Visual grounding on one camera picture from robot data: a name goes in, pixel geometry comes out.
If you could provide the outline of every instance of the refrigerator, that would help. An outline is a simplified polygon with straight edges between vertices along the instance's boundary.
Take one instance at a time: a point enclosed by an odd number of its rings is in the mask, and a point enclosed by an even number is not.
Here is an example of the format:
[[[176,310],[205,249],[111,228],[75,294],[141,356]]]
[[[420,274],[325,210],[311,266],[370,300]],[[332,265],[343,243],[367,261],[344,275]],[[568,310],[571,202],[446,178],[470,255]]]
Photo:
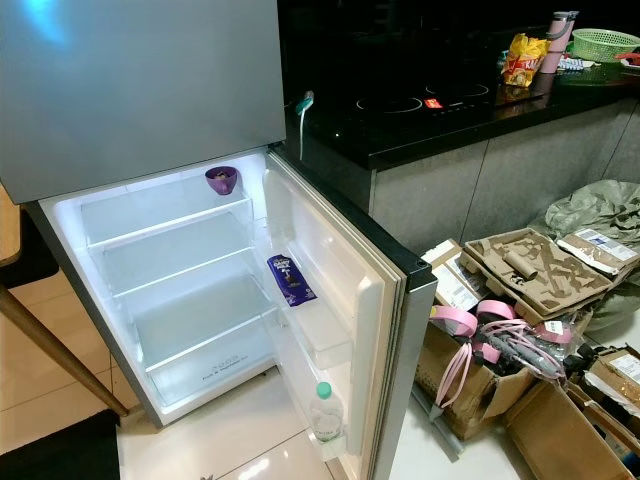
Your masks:
[[[430,266],[282,148],[275,0],[7,0],[0,182],[24,204],[163,427],[277,366],[352,480],[388,478],[435,292]],[[231,166],[228,195],[204,173]],[[317,298],[290,307],[267,259]]]

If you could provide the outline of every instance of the cooktop burner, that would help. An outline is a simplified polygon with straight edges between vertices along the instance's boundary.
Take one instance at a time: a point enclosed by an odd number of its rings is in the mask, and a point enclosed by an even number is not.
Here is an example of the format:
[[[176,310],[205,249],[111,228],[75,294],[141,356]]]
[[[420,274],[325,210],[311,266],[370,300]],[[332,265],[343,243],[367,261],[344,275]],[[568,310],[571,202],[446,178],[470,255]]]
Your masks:
[[[489,92],[489,89],[479,83],[451,83],[441,85],[427,85],[425,90],[432,95],[443,97],[468,98],[480,97]]]
[[[422,107],[422,102],[414,97],[378,98],[365,97],[356,102],[360,110],[372,113],[406,113]]]

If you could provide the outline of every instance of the plastic bottle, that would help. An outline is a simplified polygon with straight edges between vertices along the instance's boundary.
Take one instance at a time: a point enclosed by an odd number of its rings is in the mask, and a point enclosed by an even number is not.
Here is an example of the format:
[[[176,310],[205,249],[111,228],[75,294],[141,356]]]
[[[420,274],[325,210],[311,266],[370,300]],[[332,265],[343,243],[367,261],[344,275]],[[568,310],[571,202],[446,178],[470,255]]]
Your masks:
[[[311,401],[311,428],[320,442],[328,442],[342,433],[342,403],[331,392],[331,385],[321,382]]]

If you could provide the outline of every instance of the pink thermos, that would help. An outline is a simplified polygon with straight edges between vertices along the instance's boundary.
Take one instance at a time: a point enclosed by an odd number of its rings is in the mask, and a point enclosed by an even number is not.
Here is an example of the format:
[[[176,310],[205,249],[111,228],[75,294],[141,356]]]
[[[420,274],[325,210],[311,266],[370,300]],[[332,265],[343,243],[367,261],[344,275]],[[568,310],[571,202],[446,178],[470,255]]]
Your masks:
[[[578,12],[554,12],[553,21],[547,32],[547,39],[551,40],[551,45],[540,67],[542,73],[556,73],[577,16]]]

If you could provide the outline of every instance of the chair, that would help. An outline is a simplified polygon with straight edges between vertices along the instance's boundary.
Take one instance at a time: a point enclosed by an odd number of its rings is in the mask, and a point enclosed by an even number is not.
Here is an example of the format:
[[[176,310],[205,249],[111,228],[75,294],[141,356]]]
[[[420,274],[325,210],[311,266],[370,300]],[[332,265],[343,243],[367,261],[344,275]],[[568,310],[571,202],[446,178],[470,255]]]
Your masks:
[[[0,185],[0,313],[121,417],[127,408],[9,291],[54,275],[58,264],[26,211]]]

